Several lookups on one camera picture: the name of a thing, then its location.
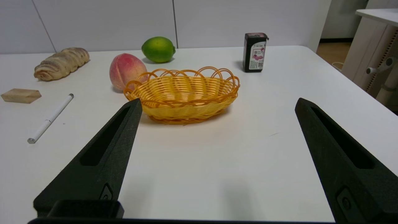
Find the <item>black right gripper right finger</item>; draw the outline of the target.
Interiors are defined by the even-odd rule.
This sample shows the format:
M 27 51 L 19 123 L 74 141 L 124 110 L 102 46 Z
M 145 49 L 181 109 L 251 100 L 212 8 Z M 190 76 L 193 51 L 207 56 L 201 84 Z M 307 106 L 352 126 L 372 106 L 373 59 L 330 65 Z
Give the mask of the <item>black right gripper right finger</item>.
M 398 222 L 398 178 L 315 103 L 295 113 L 336 223 Z

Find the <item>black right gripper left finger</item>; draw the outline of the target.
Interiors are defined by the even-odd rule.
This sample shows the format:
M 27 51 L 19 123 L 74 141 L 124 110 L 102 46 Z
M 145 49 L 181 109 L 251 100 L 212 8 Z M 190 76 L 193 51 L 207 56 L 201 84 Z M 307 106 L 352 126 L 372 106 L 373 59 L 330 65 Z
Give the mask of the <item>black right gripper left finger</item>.
M 141 115 L 140 99 L 124 104 L 34 199 L 38 218 L 122 218 L 118 196 Z

